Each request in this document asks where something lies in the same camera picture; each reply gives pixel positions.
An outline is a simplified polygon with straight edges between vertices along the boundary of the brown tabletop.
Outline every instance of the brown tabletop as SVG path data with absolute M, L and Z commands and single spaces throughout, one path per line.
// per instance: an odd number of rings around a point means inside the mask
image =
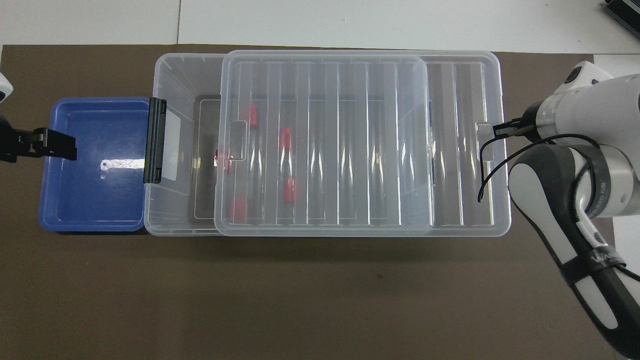
M 0 113 L 46 127 L 62 97 L 150 96 L 164 53 L 237 48 L 6 45 Z M 508 119 L 591 58 L 498 57 Z M 42 168 L 0 162 L 0 359 L 622 359 L 515 208 L 501 238 L 59 234 Z

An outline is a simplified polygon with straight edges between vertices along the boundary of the white floor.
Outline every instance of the white floor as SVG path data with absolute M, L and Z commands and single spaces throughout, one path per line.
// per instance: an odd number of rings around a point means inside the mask
M 603 0 L 0 0 L 2 44 L 255 44 L 639 54 Z M 640 56 L 597 56 L 612 75 Z M 640 217 L 615 220 L 640 271 Z

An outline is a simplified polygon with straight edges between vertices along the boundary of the blue tray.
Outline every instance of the blue tray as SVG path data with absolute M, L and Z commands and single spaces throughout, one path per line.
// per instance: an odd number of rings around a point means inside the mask
M 46 158 L 40 225 L 49 231 L 135 231 L 143 226 L 142 182 L 149 99 L 58 101 L 49 127 L 76 138 L 77 160 Z

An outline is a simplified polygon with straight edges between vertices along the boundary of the translucent lid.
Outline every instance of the translucent lid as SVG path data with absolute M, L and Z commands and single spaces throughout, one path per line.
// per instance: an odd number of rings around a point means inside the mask
M 233 236 L 500 236 L 478 149 L 502 122 L 490 53 L 233 51 L 223 62 L 214 220 Z M 489 168 L 505 158 L 488 149 Z

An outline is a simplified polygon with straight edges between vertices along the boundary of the black velcro strap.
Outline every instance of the black velcro strap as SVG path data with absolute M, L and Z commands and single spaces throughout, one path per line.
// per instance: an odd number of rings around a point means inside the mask
M 626 265 L 614 247 L 605 245 L 567 261 L 560 266 L 560 272 L 566 283 L 571 286 L 595 272 L 618 264 Z

